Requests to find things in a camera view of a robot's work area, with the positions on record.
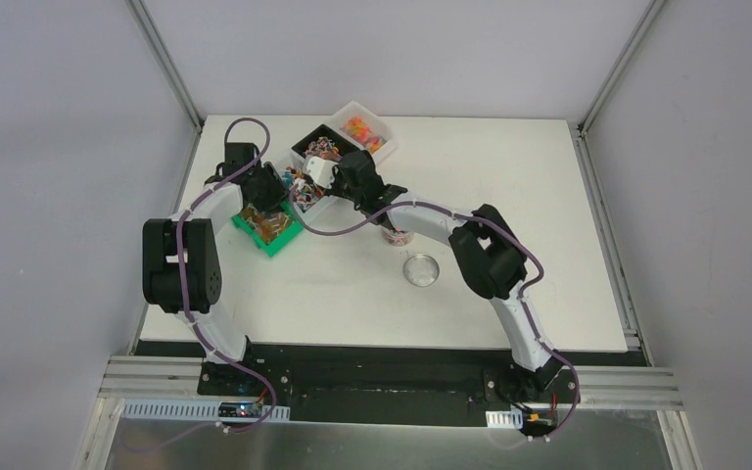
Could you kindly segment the clear plastic jar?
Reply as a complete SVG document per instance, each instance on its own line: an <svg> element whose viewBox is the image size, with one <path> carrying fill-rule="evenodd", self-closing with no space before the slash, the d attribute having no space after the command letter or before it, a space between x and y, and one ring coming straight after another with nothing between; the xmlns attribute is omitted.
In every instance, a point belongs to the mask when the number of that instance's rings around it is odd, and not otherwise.
<svg viewBox="0 0 752 470"><path fill-rule="evenodd" d="M404 247L413 240L414 233L411 231L394 230L383 227L382 236L385 242L390 246Z"/></svg>

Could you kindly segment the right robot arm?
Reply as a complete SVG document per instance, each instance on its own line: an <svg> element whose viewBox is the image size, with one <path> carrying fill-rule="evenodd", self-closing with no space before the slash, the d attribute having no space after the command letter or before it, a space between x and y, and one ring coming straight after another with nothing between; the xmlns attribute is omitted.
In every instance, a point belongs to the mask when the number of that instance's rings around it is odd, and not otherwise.
<svg viewBox="0 0 752 470"><path fill-rule="evenodd" d="M564 363L545 337L527 295L533 284L527 264L535 257L497 208L484 204L458 211L388 184L366 151L346 154L310 175L328 193L352 202L367 221L450 247L467 287L493 306L518 371L518 392L531 401L553 392Z"/></svg>

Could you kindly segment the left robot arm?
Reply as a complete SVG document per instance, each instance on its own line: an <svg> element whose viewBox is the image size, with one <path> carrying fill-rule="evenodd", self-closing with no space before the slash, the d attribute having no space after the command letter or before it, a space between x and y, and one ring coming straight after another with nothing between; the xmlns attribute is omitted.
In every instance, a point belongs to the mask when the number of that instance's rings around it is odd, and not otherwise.
<svg viewBox="0 0 752 470"><path fill-rule="evenodd" d="M257 145L228 142L220 174L205 185L191 206L168 218L150 218L142 230L142 292L185 324L210 361L226 364L221 381L236 396L251 394L258 368L244 359L249 347L221 304L223 274L216 235L233 217L253 209L273 218L286 209L287 188L275 167L260 161Z"/></svg>

